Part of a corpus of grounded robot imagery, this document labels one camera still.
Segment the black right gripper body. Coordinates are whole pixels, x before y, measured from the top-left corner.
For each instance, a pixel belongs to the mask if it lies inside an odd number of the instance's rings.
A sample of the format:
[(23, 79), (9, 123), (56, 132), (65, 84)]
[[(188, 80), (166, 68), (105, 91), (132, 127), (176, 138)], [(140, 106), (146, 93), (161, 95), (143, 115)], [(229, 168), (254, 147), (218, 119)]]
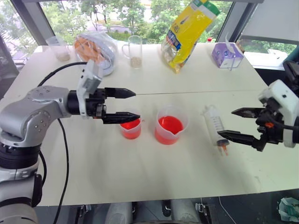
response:
[(282, 114), (278, 111), (280, 104), (275, 99), (268, 99), (263, 108), (253, 108), (252, 117), (256, 118), (260, 139), (254, 139), (252, 147), (262, 152), (267, 143), (283, 142)]

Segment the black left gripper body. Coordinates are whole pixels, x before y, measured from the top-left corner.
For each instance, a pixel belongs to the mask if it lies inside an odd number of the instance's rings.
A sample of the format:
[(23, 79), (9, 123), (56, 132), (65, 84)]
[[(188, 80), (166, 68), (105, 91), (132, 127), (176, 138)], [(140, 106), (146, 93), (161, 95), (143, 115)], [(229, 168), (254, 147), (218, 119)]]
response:
[(86, 114), (94, 119), (107, 119), (105, 100), (107, 89), (97, 89), (85, 99)]

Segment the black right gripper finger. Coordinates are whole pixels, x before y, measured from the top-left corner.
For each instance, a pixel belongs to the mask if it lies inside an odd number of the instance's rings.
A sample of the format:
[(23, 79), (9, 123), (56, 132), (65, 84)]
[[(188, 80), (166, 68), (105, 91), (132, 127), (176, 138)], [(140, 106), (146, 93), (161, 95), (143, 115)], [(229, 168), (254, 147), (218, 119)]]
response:
[(264, 108), (243, 107), (236, 109), (231, 113), (243, 118), (258, 118), (260, 113), (262, 113), (264, 110)]
[(221, 137), (230, 140), (235, 143), (249, 145), (252, 147), (258, 147), (259, 146), (259, 140), (256, 139), (253, 135), (248, 134), (242, 134), (237, 131), (231, 131), (231, 130), (223, 130), (217, 132)]

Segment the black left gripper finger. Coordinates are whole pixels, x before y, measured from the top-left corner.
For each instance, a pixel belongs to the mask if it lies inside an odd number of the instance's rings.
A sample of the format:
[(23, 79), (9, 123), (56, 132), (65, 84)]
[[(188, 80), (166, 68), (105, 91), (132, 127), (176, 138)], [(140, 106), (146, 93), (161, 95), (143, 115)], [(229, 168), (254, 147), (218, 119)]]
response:
[(123, 124), (135, 121), (140, 115), (131, 112), (106, 113), (101, 119), (104, 124)]
[(136, 94), (126, 88), (105, 88), (105, 95), (107, 98), (130, 98)]

